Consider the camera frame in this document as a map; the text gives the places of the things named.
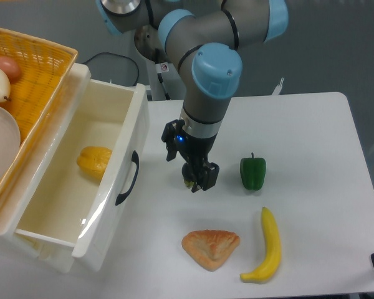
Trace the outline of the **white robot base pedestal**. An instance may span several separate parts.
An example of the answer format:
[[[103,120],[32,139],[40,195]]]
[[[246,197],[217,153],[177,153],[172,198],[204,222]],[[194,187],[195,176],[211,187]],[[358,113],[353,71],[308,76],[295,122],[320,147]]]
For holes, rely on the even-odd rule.
[[[185,85],[162,48],[158,31],[150,25],[140,27],[135,31],[134,43],[146,62],[151,99],[182,100]]]

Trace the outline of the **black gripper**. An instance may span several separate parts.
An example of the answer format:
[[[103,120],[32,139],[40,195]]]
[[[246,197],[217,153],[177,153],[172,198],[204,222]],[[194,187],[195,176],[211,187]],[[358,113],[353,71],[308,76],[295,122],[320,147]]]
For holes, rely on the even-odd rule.
[[[176,136],[177,149],[186,161],[181,169],[183,181],[186,187],[192,188],[192,192],[207,191],[216,184],[219,166],[208,161],[208,154],[216,137],[217,135],[210,138],[196,138],[185,132]]]

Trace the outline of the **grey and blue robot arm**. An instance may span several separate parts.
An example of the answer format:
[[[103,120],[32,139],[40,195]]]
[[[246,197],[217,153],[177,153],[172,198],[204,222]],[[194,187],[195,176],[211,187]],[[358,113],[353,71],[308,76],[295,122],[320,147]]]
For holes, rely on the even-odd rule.
[[[167,160],[180,155],[193,192],[216,184],[219,166],[208,159],[242,74],[239,48],[282,35],[289,23],[285,1],[223,1],[218,11],[195,16],[182,1],[97,1],[107,26],[120,33],[143,26],[181,77],[186,94],[180,117],[165,125]]]

